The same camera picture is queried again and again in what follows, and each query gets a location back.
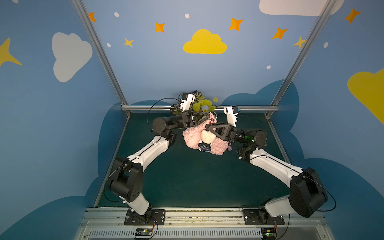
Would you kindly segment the pink puffy bag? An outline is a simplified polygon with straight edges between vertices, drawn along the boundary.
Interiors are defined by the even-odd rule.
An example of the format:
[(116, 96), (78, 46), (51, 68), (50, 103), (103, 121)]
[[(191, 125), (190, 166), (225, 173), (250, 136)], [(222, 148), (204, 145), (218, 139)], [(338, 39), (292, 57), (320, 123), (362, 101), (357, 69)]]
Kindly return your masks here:
[(206, 129), (206, 125), (211, 125), (216, 122), (217, 115), (212, 112), (208, 120), (198, 126), (183, 131), (183, 138), (186, 145), (200, 152), (223, 155), (229, 148), (228, 142), (221, 140), (214, 133)]

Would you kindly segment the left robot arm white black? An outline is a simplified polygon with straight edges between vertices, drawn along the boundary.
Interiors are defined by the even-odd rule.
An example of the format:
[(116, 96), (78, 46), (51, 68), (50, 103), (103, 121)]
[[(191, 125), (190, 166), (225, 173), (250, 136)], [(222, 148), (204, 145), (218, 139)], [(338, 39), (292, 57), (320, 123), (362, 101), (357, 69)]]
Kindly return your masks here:
[(151, 142), (136, 153), (114, 162), (113, 171), (108, 176), (107, 188), (131, 209), (132, 216), (147, 222), (152, 216), (152, 206), (142, 194), (146, 168), (175, 142), (175, 129), (189, 130), (212, 118), (210, 113), (192, 110), (173, 117), (159, 117), (153, 121)]

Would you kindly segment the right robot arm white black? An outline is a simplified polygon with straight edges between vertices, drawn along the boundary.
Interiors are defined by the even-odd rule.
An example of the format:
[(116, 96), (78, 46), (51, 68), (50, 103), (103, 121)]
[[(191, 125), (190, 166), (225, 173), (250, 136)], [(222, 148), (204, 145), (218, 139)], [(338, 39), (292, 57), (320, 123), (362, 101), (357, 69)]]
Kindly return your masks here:
[(259, 206), (258, 215), (261, 222), (266, 223), (271, 218), (292, 213), (309, 218), (328, 201), (327, 191), (317, 171), (293, 166), (263, 149), (267, 143), (266, 131), (243, 131), (220, 123), (207, 124), (205, 128), (229, 145), (242, 144), (237, 150), (241, 160), (263, 169), (289, 188), (288, 195), (271, 199)]

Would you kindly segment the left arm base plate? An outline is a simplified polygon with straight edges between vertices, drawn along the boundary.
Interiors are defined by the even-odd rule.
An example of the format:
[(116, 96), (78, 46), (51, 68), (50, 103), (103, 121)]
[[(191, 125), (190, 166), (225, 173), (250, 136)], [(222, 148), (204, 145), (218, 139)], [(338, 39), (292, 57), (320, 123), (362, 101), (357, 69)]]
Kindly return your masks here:
[(149, 209), (144, 215), (139, 215), (135, 211), (128, 210), (124, 225), (125, 226), (149, 226), (157, 222), (157, 225), (165, 224), (166, 210), (164, 209)]

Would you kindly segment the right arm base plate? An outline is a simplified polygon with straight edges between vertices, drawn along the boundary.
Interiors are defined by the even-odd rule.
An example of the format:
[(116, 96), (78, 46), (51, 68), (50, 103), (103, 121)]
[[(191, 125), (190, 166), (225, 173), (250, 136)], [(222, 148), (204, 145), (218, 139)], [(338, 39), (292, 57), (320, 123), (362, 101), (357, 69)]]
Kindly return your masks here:
[(285, 225), (283, 217), (271, 217), (265, 210), (242, 209), (245, 224), (247, 226), (256, 225)]

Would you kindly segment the small doll keychain decoration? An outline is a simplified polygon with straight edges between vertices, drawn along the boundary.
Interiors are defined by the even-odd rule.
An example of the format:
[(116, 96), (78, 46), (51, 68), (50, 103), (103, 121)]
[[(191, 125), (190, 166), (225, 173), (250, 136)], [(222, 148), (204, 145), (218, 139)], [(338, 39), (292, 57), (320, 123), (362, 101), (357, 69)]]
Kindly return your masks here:
[(215, 141), (215, 135), (210, 135), (206, 130), (201, 132), (201, 139), (199, 140), (198, 148), (201, 152), (210, 153), (212, 151), (212, 143)]

